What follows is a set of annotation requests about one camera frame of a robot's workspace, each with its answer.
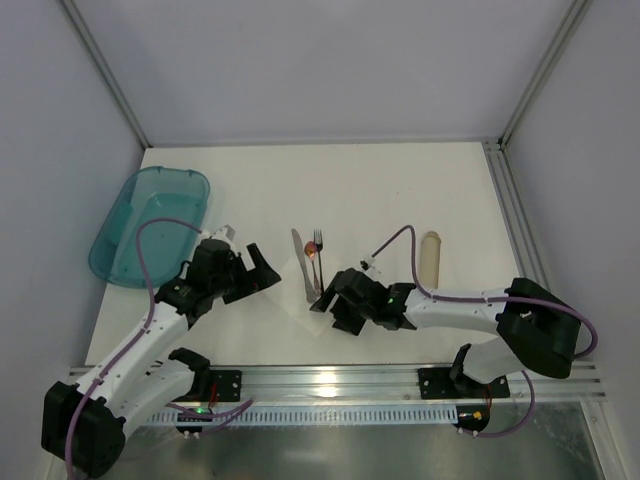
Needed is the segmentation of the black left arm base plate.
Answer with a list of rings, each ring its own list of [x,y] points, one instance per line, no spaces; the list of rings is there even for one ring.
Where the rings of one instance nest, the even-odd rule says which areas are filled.
[[[239,402],[242,389],[242,371],[214,369],[205,372],[199,399],[207,404]]]

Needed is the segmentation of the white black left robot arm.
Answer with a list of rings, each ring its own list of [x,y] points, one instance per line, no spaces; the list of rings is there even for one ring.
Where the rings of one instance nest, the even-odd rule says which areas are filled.
[[[247,251],[252,268],[229,241],[202,240],[179,273],[153,291],[148,313],[114,351],[77,381],[49,388],[41,446],[64,461],[68,476],[103,476],[148,417],[175,399],[206,393],[210,362],[202,355],[180,348],[157,371],[150,367],[215,300],[231,304],[280,282],[256,244]]]

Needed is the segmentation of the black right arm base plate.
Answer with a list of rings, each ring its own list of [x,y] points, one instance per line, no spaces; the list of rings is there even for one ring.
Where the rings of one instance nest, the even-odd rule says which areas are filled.
[[[417,377],[423,400],[510,397],[510,388],[505,376],[498,377],[489,384],[481,384],[462,374],[453,376],[450,367],[423,367],[417,370]]]

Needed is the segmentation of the iridescent pink spoon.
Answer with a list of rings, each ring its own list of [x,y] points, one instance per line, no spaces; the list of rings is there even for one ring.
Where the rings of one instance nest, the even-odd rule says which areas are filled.
[[[316,294],[320,296],[322,294],[321,282],[316,270],[316,253],[317,247],[313,241],[308,241],[304,246],[304,253],[308,257],[311,262],[312,272],[313,272],[313,286],[316,291]]]

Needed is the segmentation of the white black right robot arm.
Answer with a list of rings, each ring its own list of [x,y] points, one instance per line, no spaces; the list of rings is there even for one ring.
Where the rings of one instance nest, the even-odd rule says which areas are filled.
[[[581,328],[566,304],[526,278],[467,298],[414,283],[385,286],[349,268],[334,276],[310,309],[331,313],[334,328],[354,336],[366,322],[390,331],[453,328],[491,335],[491,340],[465,344],[456,353],[448,378],[464,398],[479,398],[496,379],[522,370],[568,378]]]

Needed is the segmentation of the silver table knife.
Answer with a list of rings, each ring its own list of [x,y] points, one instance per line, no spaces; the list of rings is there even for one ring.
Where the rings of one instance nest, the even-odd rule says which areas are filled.
[[[306,256],[304,253],[302,240],[299,232],[295,228],[291,229],[291,236],[292,236],[292,241],[294,245],[294,251],[295,251],[298,264],[300,266],[301,273],[302,273],[306,300],[309,304],[313,304],[317,300],[317,294],[311,283],[311,280],[308,274],[306,260],[305,260]]]

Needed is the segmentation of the black fork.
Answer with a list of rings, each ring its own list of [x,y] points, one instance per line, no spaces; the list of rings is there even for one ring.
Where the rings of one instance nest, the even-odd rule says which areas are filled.
[[[322,264],[322,256],[321,256],[321,252],[323,250],[323,235],[322,235],[322,231],[320,229],[315,229],[314,230],[314,243],[316,246],[316,251],[317,251],[317,259],[318,259],[318,266],[319,266],[319,280],[320,280],[320,287],[321,287],[321,291],[324,292],[325,291],[325,286],[324,286],[324,275],[323,275],[323,264]]]

